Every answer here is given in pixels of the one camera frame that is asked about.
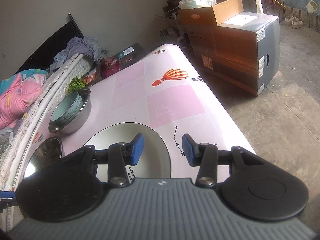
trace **large cardboard box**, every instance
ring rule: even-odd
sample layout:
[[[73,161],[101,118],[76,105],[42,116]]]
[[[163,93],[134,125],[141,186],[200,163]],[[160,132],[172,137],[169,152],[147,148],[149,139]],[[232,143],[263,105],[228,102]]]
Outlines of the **large cardboard box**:
[[[243,12],[242,0],[216,0],[211,7],[179,9],[178,13],[184,25],[218,26],[231,17]]]
[[[187,26],[209,72],[258,96],[279,68],[279,18],[243,12],[217,27]]]

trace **pair of white sneakers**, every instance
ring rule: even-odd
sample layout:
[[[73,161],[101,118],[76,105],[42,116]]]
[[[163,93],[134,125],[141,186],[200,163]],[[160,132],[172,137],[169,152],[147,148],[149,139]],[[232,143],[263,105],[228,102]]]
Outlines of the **pair of white sneakers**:
[[[291,25],[292,28],[298,29],[303,26],[303,22],[300,21],[297,17],[295,16],[286,16],[285,17],[285,25]]]

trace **orange striped hot air balloon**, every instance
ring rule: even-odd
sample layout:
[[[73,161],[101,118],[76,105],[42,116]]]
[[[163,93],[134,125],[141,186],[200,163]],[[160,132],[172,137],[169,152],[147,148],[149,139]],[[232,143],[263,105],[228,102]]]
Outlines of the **orange striped hot air balloon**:
[[[153,82],[152,86],[155,87],[157,85],[160,85],[162,81],[165,80],[180,80],[180,79],[186,79],[189,76],[187,72],[185,72],[182,69],[170,69],[168,70],[164,75],[162,79],[158,79]]]

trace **stainless steel bowl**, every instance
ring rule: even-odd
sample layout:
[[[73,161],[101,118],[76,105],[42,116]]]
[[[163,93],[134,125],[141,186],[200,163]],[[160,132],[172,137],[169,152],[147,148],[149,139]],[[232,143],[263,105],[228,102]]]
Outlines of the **stainless steel bowl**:
[[[77,131],[87,121],[91,112],[90,89],[85,87],[77,91],[82,98],[83,106],[77,115],[69,119],[63,126],[54,121],[49,123],[49,132],[62,134],[71,134]]]

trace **white plastic bag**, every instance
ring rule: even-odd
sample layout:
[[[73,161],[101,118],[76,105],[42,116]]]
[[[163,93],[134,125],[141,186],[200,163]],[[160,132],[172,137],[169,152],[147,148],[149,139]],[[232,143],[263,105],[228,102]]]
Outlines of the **white plastic bag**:
[[[201,7],[210,7],[217,4],[216,0],[182,0],[179,3],[180,9],[193,9]]]

